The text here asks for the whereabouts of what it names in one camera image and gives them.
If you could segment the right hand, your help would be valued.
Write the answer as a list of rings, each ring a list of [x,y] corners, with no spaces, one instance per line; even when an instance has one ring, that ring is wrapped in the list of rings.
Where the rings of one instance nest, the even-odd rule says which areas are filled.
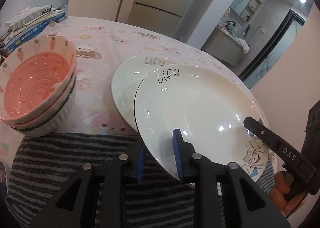
[[[275,185],[270,190],[270,200],[274,203],[281,214],[287,218],[290,214],[296,212],[305,204],[307,194],[300,193],[287,201],[284,198],[284,195],[290,192],[290,185],[285,179],[285,172],[277,172],[274,175],[274,181]]]

